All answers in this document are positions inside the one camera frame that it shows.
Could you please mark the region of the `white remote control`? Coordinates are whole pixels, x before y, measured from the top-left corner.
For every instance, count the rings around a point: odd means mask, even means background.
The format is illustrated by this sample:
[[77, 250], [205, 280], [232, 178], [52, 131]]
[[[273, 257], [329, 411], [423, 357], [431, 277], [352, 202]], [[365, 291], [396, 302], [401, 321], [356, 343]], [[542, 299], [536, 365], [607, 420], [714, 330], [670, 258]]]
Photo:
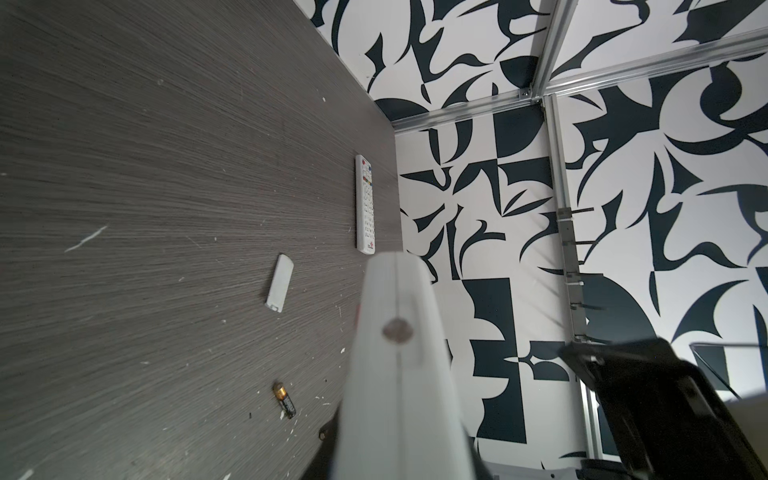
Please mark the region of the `white remote control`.
[[430, 275], [409, 253], [368, 261], [330, 476], [476, 476]]

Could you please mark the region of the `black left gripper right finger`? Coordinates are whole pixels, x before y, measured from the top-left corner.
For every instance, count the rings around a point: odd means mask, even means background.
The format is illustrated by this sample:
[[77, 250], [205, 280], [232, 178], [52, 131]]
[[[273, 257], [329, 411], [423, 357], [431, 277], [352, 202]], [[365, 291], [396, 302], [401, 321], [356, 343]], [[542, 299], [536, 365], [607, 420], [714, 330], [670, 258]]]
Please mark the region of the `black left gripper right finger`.
[[468, 437], [467, 438], [469, 451], [470, 451], [470, 457], [472, 461], [473, 471], [474, 471], [474, 479], [475, 480], [493, 480], [493, 475], [487, 468], [486, 464], [483, 462], [480, 454], [477, 451], [476, 445], [475, 445], [475, 438], [474, 437]]

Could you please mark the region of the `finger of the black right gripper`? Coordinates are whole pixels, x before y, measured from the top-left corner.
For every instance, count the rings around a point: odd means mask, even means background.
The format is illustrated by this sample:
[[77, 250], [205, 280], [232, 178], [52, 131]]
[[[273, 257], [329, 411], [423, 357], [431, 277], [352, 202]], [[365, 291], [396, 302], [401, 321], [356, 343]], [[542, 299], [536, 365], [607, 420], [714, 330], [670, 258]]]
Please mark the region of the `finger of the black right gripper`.
[[573, 342], [559, 356], [596, 394], [633, 476], [766, 478], [766, 467], [706, 376], [667, 341]]

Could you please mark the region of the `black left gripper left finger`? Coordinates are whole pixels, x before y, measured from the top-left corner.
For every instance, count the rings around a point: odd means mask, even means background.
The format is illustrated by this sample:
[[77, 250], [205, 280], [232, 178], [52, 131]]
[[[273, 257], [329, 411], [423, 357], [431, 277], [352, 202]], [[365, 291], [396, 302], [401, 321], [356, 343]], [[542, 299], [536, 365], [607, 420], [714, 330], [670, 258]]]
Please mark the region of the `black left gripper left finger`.
[[318, 431], [320, 447], [300, 477], [301, 480], [328, 480], [335, 455], [338, 433], [338, 414], [323, 424]]

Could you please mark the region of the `white battery cover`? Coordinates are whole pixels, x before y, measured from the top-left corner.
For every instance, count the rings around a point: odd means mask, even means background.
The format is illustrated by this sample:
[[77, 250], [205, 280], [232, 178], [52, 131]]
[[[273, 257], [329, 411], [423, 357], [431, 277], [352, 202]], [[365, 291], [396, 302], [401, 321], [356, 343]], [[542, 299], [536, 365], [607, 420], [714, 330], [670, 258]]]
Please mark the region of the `white battery cover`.
[[284, 253], [277, 257], [272, 280], [265, 301], [265, 306], [271, 311], [283, 311], [294, 271], [294, 262]]

